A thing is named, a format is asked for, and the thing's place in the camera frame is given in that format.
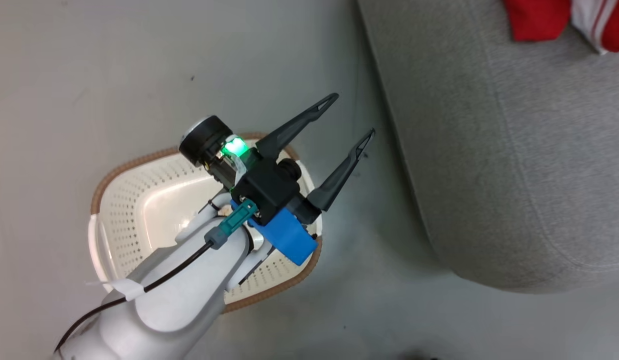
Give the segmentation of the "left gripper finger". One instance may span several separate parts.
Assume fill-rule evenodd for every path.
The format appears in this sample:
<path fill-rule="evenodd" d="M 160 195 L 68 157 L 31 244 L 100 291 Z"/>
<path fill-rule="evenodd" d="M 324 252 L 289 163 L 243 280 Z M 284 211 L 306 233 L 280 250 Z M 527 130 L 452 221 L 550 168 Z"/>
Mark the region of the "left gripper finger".
<path fill-rule="evenodd" d="M 263 158 L 277 159 L 280 152 L 286 148 L 307 125 L 318 120 L 324 112 L 339 98 L 334 92 L 311 105 L 291 120 L 284 123 L 273 132 L 256 142 L 255 148 Z"/>
<path fill-rule="evenodd" d="M 327 212 L 334 203 L 337 196 L 341 192 L 343 186 L 350 178 L 351 173 L 357 166 L 360 158 L 364 155 L 366 147 L 372 141 L 376 135 L 376 130 L 371 128 L 362 139 L 360 139 L 351 150 L 348 155 L 340 163 L 340 165 L 324 180 L 324 182 L 316 187 L 311 193 L 308 194 L 307 200 L 314 207 L 323 212 Z"/>

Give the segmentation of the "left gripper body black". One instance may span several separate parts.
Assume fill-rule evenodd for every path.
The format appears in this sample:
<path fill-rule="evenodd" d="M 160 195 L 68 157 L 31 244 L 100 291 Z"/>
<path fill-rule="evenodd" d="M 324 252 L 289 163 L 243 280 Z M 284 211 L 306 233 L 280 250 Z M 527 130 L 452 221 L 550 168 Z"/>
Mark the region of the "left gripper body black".
<path fill-rule="evenodd" d="M 182 137 L 179 152 L 194 166 L 204 167 L 237 203 L 255 203 L 259 225 L 270 223 L 284 209 L 301 224 L 312 224 L 321 214 L 300 192 L 302 171 L 296 161 L 262 157 L 218 116 L 196 123 Z"/>

